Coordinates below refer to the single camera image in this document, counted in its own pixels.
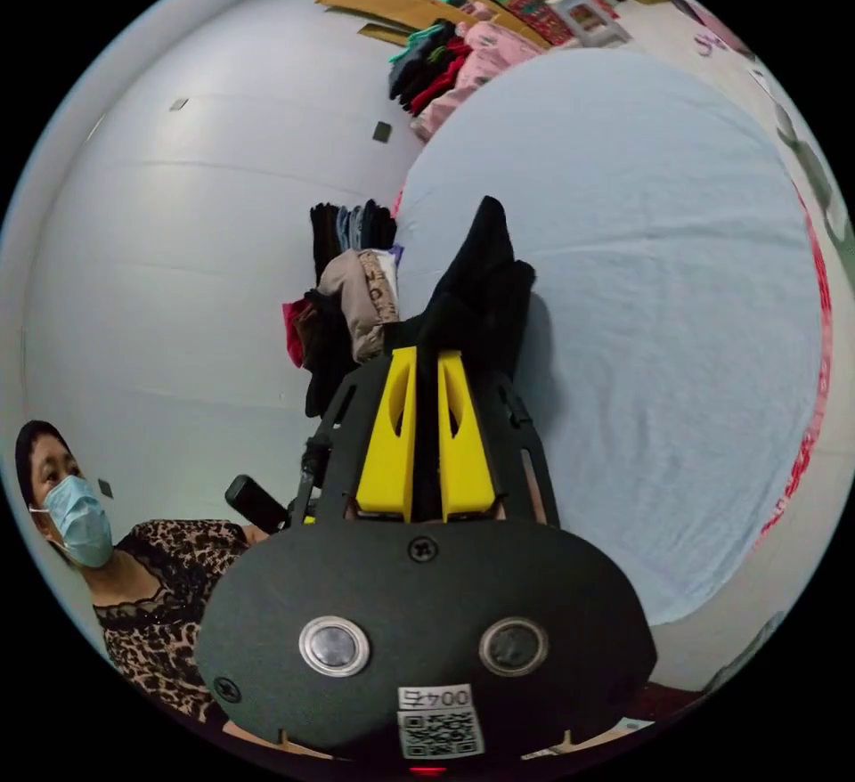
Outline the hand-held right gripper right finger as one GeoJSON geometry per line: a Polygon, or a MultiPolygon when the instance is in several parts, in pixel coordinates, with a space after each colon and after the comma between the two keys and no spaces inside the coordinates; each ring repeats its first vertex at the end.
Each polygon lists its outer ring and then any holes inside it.
{"type": "Polygon", "coordinates": [[[496,500],[476,406],[459,352],[437,360],[438,474],[442,517],[490,512],[496,500]]]}

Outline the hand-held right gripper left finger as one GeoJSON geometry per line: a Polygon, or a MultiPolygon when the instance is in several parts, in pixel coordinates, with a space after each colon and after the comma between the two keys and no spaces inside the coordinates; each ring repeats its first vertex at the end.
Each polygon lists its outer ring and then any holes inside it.
{"type": "Polygon", "coordinates": [[[417,348],[398,348],[379,399],[355,501],[363,515],[411,519],[417,348]]]}

